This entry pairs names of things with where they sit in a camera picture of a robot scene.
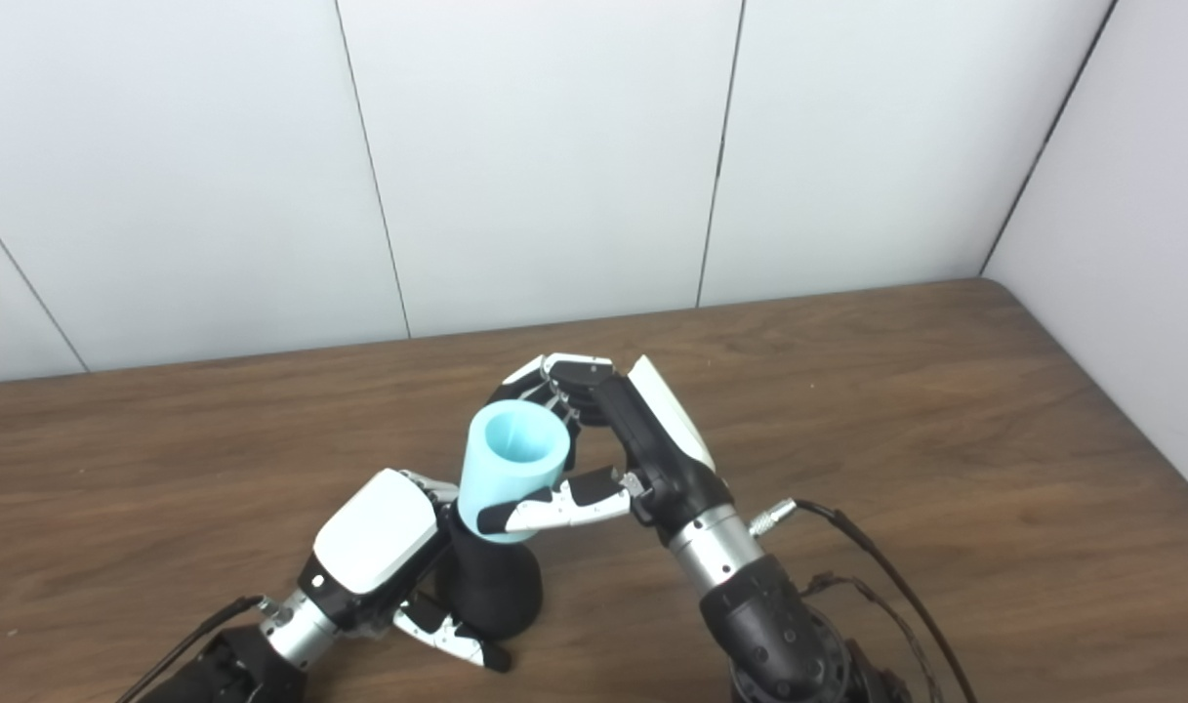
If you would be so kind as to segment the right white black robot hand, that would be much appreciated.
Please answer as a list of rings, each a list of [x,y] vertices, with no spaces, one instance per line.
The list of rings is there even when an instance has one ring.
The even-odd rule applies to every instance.
[[[568,441],[584,428],[609,429],[623,446],[624,466],[573,476],[575,450],[568,448],[551,484],[473,509],[478,534],[575,528],[633,515],[670,540],[706,511],[733,502],[704,438],[647,355],[620,372],[607,357],[541,354],[489,397],[550,411]]]

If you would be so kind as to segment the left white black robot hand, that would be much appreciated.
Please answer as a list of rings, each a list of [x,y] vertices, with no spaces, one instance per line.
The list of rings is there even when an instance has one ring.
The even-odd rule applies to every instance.
[[[287,622],[273,618],[268,644],[308,669],[339,638],[379,638],[391,629],[474,666],[505,673],[512,656],[474,631],[421,583],[451,547],[457,484],[383,469],[324,525],[286,600]]]

